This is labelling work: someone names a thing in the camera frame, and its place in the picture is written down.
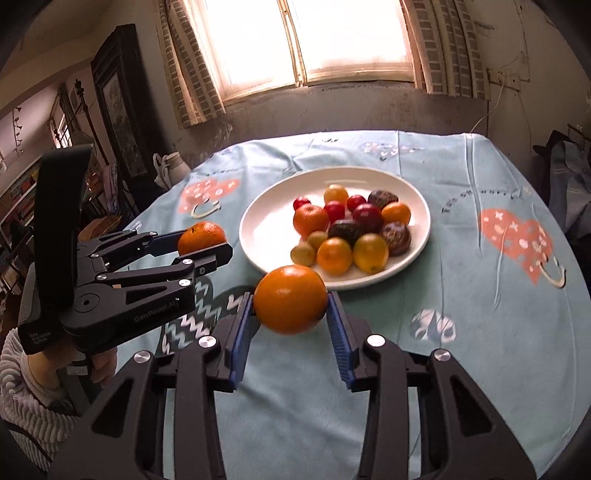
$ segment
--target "white jug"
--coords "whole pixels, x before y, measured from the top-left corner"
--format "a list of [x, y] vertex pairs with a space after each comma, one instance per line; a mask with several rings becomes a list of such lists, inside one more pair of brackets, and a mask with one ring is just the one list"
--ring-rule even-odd
[[191, 169], [178, 152], [163, 157], [155, 153], [153, 159], [154, 168], [158, 174], [154, 181], [164, 190], [170, 190], [173, 185], [176, 185], [191, 173]]

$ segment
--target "brick pattern curtain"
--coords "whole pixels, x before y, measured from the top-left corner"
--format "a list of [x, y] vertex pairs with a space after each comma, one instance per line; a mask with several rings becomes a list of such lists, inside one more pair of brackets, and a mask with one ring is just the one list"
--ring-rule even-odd
[[402, 0], [402, 5], [420, 59], [417, 86], [427, 93], [488, 100], [486, 69], [465, 0]]
[[225, 113], [184, 0], [155, 3], [164, 70], [179, 126], [188, 128]]

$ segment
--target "white plate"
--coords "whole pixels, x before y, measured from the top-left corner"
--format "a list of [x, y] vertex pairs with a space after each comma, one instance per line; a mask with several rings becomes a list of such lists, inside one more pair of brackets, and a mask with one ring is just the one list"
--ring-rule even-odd
[[367, 275], [352, 266], [339, 277], [320, 274], [329, 290], [350, 290], [378, 283], [400, 272], [418, 257], [431, 232], [431, 213], [423, 196], [406, 180], [381, 170], [363, 167], [328, 167], [305, 171], [276, 183], [261, 193], [246, 209], [240, 222], [240, 243], [254, 266], [269, 273], [284, 265], [292, 265], [291, 249], [300, 242], [293, 227], [293, 201], [305, 196], [314, 205], [324, 206], [323, 194], [331, 183], [345, 186], [349, 195], [368, 197], [372, 190], [387, 190], [398, 196], [411, 210], [409, 224], [410, 250], [400, 257], [391, 257], [386, 268]]

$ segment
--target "framed painting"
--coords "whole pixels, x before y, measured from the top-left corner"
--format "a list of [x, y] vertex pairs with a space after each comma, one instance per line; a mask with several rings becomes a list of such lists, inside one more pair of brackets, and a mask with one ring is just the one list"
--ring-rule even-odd
[[148, 88], [135, 25], [119, 25], [91, 64], [96, 97], [122, 175], [140, 211], [161, 193], [155, 153], [166, 153]]

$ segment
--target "blue gripper pad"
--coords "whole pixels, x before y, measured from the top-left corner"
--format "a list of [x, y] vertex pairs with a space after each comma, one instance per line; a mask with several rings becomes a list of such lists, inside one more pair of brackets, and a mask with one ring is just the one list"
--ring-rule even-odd
[[339, 308], [334, 297], [329, 294], [329, 306], [326, 311], [326, 322], [329, 325], [330, 340], [335, 351], [336, 363], [339, 367], [340, 379], [345, 382], [347, 388], [351, 390], [355, 383], [354, 353], [351, 350], [343, 322], [340, 317]]
[[236, 341], [234, 342], [234, 347], [232, 348], [232, 371], [230, 373], [229, 383], [233, 390], [236, 390], [238, 384], [244, 377], [248, 349], [251, 345], [252, 336], [255, 334], [258, 327], [258, 320], [252, 314], [252, 299], [253, 296], [250, 295], [246, 300], [247, 304], [242, 310], [240, 326], [238, 327]]

